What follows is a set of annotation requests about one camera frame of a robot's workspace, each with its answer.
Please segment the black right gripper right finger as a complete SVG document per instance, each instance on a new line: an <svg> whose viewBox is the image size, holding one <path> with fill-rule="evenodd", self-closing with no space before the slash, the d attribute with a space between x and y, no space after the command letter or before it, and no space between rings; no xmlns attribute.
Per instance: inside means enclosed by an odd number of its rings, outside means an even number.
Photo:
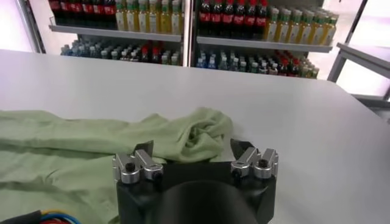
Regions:
<svg viewBox="0 0 390 224"><path fill-rule="evenodd" d="M258 179L268 179L277 176L278 153L275 149L260 152L249 141L230 140L230 146L235 158L230 163L230 171L234 179L242 179L252 172Z"/></svg>

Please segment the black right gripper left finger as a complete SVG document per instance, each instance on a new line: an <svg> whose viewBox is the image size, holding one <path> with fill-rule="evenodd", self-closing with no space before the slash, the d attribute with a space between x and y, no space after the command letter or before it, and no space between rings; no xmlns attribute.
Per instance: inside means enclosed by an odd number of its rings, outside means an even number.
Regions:
<svg viewBox="0 0 390 224"><path fill-rule="evenodd" d="M137 144L132 153L117 153L112 158L113 177L124 184L138 183L142 178L158 183L163 165L152 159L154 142Z"/></svg>

